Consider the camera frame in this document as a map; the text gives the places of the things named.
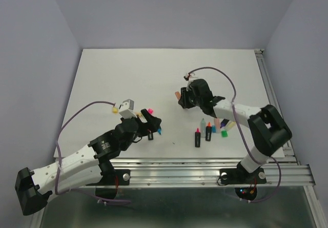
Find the peach cap translucent highlighter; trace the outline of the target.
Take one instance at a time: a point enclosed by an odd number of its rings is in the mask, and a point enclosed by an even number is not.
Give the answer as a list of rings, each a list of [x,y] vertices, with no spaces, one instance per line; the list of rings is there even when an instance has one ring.
[[[175,96],[176,96],[177,100],[180,100],[180,98],[181,98],[180,92],[175,92]]]

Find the yellow pen cap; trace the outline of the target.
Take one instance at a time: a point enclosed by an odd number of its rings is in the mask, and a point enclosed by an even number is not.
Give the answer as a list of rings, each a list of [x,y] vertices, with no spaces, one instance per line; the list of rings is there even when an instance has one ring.
[[[118,113],[119,113],[119,109],[116,108],[116,107],[113,107],[113,108],[112,108],[112,113],[114,113],[114,114],[118,114]]]

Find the mint cap translucent highlighter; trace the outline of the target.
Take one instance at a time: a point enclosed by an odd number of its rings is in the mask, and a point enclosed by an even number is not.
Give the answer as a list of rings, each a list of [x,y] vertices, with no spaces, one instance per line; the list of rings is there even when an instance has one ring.
[[[204,118],[200,122],[200,135],[202,138],[206,137],[206,121]]]

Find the orange black highlighter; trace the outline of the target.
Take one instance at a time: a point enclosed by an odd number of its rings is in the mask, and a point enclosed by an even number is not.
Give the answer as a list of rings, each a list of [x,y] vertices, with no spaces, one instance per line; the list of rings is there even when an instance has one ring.
[[[212,126],[211,123],[208,122],[206,126],[206,134],[205,134],[206,141],[211,141],[211,136],[212,136]]]

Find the purple black highlighter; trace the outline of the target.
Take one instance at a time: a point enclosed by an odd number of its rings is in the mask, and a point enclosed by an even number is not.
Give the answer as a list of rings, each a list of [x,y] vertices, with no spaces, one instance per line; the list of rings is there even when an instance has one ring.
[[[228,122],[229,122],[228,119],[224,119],[224,120],[222,120],[221,123],[220,123],[220,127],[221,127],[221,128],[225,127],[226,124],[227,124]]]

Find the pink black highlighter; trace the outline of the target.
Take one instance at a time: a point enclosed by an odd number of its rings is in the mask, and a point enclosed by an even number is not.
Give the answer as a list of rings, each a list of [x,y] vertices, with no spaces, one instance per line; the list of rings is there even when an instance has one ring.
[[[195,132],[195,141],[194,141],[196,148],[200,147],[200,140],[201,140],[201,132],[199,128],[197,128]]]

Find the yellow translucent highlighter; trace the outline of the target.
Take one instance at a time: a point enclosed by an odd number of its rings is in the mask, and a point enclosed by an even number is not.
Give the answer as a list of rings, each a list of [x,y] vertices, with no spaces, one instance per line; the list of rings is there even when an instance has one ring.
[[[225,130],[229,131],[231,128],[233,128],[236,125],[236,122],[230,121],[226,124]]]

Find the green pen cap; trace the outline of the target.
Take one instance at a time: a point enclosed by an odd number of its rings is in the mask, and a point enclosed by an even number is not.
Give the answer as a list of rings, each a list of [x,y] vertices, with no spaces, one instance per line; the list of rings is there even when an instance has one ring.
[[[228,137],[228,133],[227,133],[227,131],[222,130],[222,131],[221,131],[221,136],[222,136],[223,138]]]

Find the tan cap translucent highlighter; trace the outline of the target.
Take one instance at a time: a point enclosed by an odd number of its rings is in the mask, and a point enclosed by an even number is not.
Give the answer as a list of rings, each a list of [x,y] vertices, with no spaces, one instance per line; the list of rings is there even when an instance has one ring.
[[[219,120],[219,118],[214,119],[214,126],[215,126],[215,129],[216,129],[216,133],[220,133],[220,120]]]

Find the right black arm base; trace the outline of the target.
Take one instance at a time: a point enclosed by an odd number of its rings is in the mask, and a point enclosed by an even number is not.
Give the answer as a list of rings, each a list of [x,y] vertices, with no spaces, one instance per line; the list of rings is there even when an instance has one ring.
[[[257,186],[266,184],[267,179],[263,168],[253,173],[237,168],[220,169],[217,184],[219,186],[235,185],[237,197],[246,201],[254,201],[257,197]]]

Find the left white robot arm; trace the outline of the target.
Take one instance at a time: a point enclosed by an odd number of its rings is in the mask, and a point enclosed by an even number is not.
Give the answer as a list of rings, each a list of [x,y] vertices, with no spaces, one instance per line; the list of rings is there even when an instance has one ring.
[[[52,197],[62,193],[59,188],[61,180],[67,180],[91,167],[99,167],[96,178],[86,176],[82,180],[71,182],[64,191],[99,181],[103,184],[110,183],[115,178],[115,170],[110,160],[127,150],[132,143],[136,143],[137,138],[148,136],[160,128],[160,118],[152,116],[146,109],[141,113],[146,119],[145,122],[138,116],[123,118],[114,129],[98,136],[57,163],[35,170],[21,169],[17,174],[15,190],[23,215],[28,216],[40,211]]]

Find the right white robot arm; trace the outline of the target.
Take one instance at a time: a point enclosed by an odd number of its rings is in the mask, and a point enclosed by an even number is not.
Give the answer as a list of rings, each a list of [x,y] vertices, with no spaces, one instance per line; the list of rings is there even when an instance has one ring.
[[[188,82],[180,94],[178,104],[184,109],[199,107],[213,118],[227,119],[238,127],[249,128],[254,146],[247,149],[247,156],[236,169],[237,179],[242,182],[252,179],[254,172],[292,138],[290,128],[273,105],[250,107],[214,96],[204,79]]]

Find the aluminium front rail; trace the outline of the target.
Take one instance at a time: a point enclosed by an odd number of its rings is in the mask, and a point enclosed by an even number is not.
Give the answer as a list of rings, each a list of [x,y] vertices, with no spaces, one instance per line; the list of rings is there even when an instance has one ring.
[[[129,169],[129,188],[215,188],[217,179],[227,169],[236,167],[238,159],[218,158],[117,158],[111,162],[116,170]],[[257,187],[314,186],[308,165],[299,165],[294,157],[286,157],[279,164],[269,161],[250,181]]]

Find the aluminium rail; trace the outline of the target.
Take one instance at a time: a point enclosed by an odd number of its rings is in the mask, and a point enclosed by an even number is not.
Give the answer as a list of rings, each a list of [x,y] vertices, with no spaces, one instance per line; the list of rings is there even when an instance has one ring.
[[[236,167],[238,159],[218,158],[117,158],[111,162],[116,170],[129,169],[129,188],[215,188],[217,179],[227,169]],[[257,187],[314,186],[308,165],[299,165],[294,157],[286,157],[279,164],[269,161],[250,181]]]
[[[280,115],[283,117],[279,102],[278,102],[276,94],[275,94],[274,87],[272,85],[272,82],[271,82],[271,79],[270,79],[270,76],[268,73],[268,69],[265,64],[264,50],[263,49],[255,49],[254,53],[255,53],[255,57],[256,57],[256,60],[258,63],[258,67],[260,70],[260,74],[261,74],[261,77],[263,80],[263,84],[265,87],[265,91],[266,91],[269,103],[274,105],[276,107],[276,109],[278,110],[278,112],[280,113]],[[287,161],[287,158],[291,158],[292,163],[299,164],[299,161],[297,160],[297,158],[295,156],[292,142],[290,140],[282,148],[283,148],[283,153],[284,153],[284,161]]]

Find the aluminium right rail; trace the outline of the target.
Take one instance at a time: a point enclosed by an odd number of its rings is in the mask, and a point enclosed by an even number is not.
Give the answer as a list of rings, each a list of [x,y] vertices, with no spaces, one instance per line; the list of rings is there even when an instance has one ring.
[[[280,113],[280,115],[283,117],[279,102],[278,102],[276,94],[275,94],[274,87],[272,85],[272,82],[271,82],[271,79],[270,79],[270,76],[268,73],[268,69],[265,64],[264,50],[263,49],[255,49],[254,53],[255,53],[255,57],[256,57],[256,60],[258,63],[258,67],[260,70],[260,74],[261,74],[261,77],[263,80],[263,84],[265,87],[265,91],[266,91],[269,103],[274,105],[276,107],[276,109],[278,110],[278,112]],[[297,160],[297,158],[295,156],[292,142],[290,140],[282,148],[283,148],[283,153],[284,153],[284,161],[287,161],[287,158],[291,158],[292,163],[299,164],[299,161]]]

